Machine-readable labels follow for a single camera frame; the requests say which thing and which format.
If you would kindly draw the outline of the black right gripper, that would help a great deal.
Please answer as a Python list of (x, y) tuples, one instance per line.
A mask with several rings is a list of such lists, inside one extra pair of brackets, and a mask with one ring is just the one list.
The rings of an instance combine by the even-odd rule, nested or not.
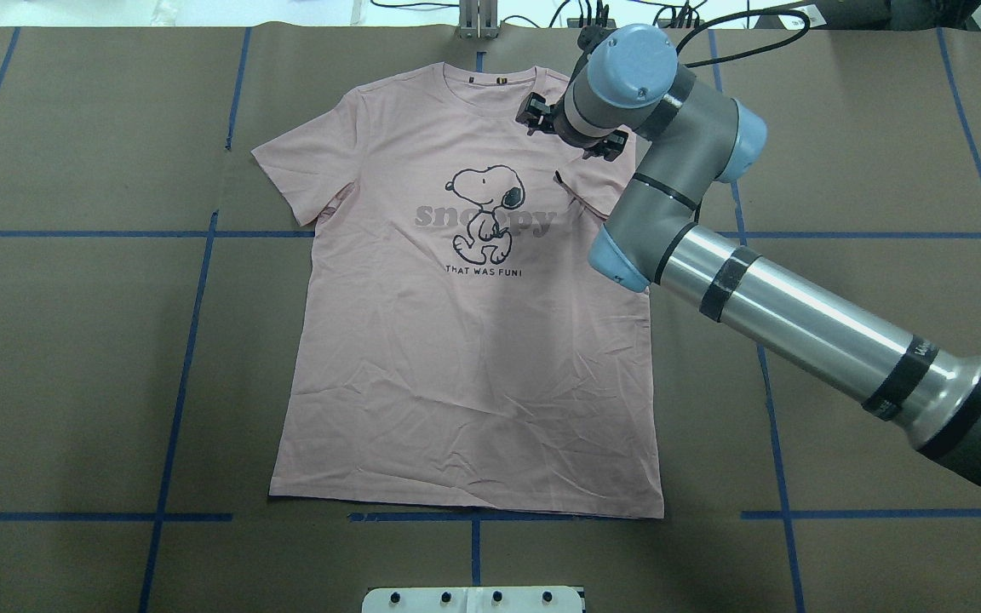
[(610, 129), (589, 121), (575, 102), (557, 102), (552, 112), (552, 127), (564, 143), (591, 154), (603, 150), (610, 134)]

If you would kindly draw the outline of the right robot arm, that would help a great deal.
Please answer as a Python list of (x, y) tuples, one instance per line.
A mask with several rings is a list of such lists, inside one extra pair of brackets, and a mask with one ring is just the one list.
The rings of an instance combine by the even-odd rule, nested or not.
[(633, 292), (656, 284), (896, 424), (912, 449), (981, 486), (981, 357), (956, 357), (698, 224), (715, 182), (743, 177), (767, 127), (697, 81), (654, 25), (587, 26), (567, 89), (530, 131), (613, 159), (649, 151), (589, 248)]

